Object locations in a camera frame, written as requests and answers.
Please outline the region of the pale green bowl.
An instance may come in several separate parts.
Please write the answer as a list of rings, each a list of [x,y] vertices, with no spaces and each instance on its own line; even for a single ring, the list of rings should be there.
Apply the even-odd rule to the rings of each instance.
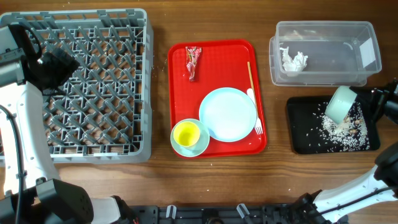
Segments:
[[[357,94],[348,86],[339,86],[326,107],[325,115],[336,124],[342,123],[355,103],[356,97]]]

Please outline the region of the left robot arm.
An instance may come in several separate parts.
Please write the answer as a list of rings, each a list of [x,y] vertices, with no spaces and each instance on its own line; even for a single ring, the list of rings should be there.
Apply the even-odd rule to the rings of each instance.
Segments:
[[[2,223],[139,223],[118,196],[91,198],[60,179],[44,131],[43,92],[79,67],[64,50],[43,52],[22,25],[1,27],[1,143],[5,156]]]

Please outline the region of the grey plastic dishwasher rack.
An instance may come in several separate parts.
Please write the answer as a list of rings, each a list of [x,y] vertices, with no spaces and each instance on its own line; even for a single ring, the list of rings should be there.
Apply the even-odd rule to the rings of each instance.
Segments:
[[[28,27],[35,48],[61,48],[80,64],[44,99],[45,135],[55,163],[150,158],[154,32],[145,10],[7,12],[1,24]]]

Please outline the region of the wooden chopstick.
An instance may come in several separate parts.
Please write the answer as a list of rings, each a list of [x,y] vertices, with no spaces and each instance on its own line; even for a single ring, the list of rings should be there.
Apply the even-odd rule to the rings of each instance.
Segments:
[[[251,83],[252,94],[253,94],[253,97],[254,97],[254,104],[256,105],[256,97],[255,97],[255,91],[254,91],[254,82],[253,82],[253,79],[252,79],[252,71],[251,71],[250,61],[247,61],[247,66],[248,66],[248,74],[249,74],[249,80],[250,80],[250,83]]]

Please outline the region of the red plastic serving tray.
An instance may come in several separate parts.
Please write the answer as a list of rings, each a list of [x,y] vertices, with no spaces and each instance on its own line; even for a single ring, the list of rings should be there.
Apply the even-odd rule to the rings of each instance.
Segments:
[[[195,69],[195,80],[189,81],[186,68],[187,46],[202,48]],[[247,61],[250,61],[254,91],[263,134],[255,129],[244,139],[236,142],[221,142],[210,136],[210,143],[204,153],[198,157],[238,156],[257,154],[267,144],[264,112],[257,75],[256,58],[253,46],[246,40],[219,40],[191,42],[174,45],[168,52],[170,125],[171,129],[183,119],[199,120],[199,107],[209,92],[223,87],[236,88],[246,93],[251,88]]]

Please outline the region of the spilled rice food waste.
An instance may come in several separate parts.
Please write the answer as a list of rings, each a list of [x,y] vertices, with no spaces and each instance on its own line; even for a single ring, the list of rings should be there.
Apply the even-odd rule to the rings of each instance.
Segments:
[[[312,113],[315,124],[305,134],[308,148],[315,153],[367,151],[368,129],[359,103],[354,103],[340,124],[326,114],[328,103],[319,103]]]

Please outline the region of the red snack wrapper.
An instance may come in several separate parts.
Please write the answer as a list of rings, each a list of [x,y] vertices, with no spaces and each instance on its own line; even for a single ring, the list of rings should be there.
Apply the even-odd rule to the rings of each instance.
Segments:
[[[189,81],[195,80],[195,69],[202,53],[202,48],[197,46],[187,46],[186,50],[186,68],[189,74]]]

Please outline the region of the clear plastic bin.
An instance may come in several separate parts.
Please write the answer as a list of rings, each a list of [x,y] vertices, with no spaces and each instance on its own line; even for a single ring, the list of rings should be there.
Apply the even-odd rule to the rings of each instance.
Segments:
[[[282,67],[282,51],[308,56],[296,77]],[[373,25],[368,21],[280,21],[269,43],[271,80],[277,86],[363,86],[382,70]]]

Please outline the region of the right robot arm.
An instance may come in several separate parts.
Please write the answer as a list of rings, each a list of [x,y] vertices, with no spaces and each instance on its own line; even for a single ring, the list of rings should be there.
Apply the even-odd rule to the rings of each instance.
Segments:
[[[381,88],[340,86],[331,97],[287,101],[290,136],[299,154],[376,150],[376,123],[397,122],[397,80]],[[338,223],[349,213],[397,201],[397,144],[385,149],[362,176],[330,190],[305,193],[290,207],[292,223]]]

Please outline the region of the white paper napkin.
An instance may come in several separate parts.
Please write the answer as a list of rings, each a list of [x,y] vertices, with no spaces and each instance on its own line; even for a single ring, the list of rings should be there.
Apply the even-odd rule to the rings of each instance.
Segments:
[[[302,52],[297,52],[297,55],[292,58],[289,55],[289,47],[280,48],[282,51],[282,67],[286,71],[288,77],[296,77],[299,72],[302,72],[307,66],[308,56]]]

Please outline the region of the large pale blue plate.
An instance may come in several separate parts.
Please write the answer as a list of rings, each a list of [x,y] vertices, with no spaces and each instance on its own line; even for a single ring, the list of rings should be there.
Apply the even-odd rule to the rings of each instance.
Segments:
[[[257,120],[257,110],[250,97],[231,87],[209,92],[200,103],[198,115],[210,136],[221,142],[244,139]]]

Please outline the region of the yellow plastic cup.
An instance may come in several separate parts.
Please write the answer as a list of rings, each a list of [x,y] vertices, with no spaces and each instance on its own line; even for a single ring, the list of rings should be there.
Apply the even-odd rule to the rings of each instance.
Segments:
[[[192,121],[182,121],[174,127],[172,136],[178,145],[191,147],[198,142],[200,138],[200,129]]]

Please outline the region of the white plastic fork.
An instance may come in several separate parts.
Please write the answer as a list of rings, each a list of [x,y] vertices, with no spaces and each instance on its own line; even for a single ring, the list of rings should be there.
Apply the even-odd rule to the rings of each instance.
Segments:
[[[261,120],[259,118],[259,113],[258,113],[258,109],[257,109],[257,103],[256,103],[256,99],[255,99],[255,96],[254,96],[254,90],[252,88],[248,88],[247,91],[246,91],[246,94],[248,95],[248,97],[250,97],[250,99],[252,100],[252,102],[253,102],[253,104],[254,104],[254,106],[256,108],[256,123],[255,123],[254,129],[255,129],[255,131],[256,131],[256,133],[258,135],[263,134],[264,132],[263,132],[263,129],[262,129]]]

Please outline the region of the pale green saucer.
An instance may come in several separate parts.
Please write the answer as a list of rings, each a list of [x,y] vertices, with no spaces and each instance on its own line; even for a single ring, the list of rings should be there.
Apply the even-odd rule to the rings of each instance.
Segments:
[[[178,145],[174,139],[173,139],[173,133],[174,133],[174,127],[182,121],[192,121],[194,122],[200,129],[200,138],[198,140],[198,142],[191,146],[191,147],[183,147]],[[172,128],[172,132],[170,134],[170,142],[171,145],[174,149],[174,151],[179,155],[179,156],[183,156],[183,157],[187,157],[187,158],[193,158],[193,157],[198,157],[199,155],[201,155],[202,153],[205,152],[205,150],[207,149],[209,143],[210,143],[210,134],[208,132],[207,127],[200,122],[197,119],[183,119],[181,121],[179,121],[173,128]]]

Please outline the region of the black plastic tray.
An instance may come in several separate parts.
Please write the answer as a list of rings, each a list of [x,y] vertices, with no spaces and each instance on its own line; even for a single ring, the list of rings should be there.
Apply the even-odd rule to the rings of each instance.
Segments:
[[[317,104],[323,102],[329,103],[330,100],[331,96],[303,96],[288,99],[287,115],[289,131],[292,147],[296,153],[316,154],[314,150],[308,148],[308,141],[305,139],[305,134],[315,124],[312,113],[315,112]],[[370,143],[370,149],[368,151],[375,151],[379,149],[381,145],[377,127],[370,119],[371,115],[367,111],[366,104],[360,99],[357,99],[355,103],[359,103],[363,110]]]

